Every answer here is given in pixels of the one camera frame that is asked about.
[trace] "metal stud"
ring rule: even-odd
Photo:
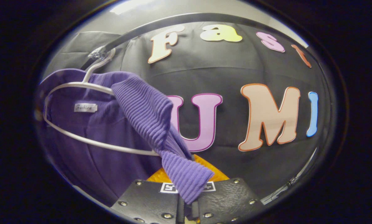
[[[135,220],[137,220],[139,222],[144,222],[144,220],[142,220],[141,218],[135,218]]]
[[[210,212],[207,212],[207,213],[204,214],[204,217],[206,217],[206,218],[210,218],[212,216],[213,216],[213,214],[210,213]]]
[[[170,218],[173,218],[173,215],[171,215],[169,213],[164,213],[164,214],[162,214],[162,217],[170,219]]]

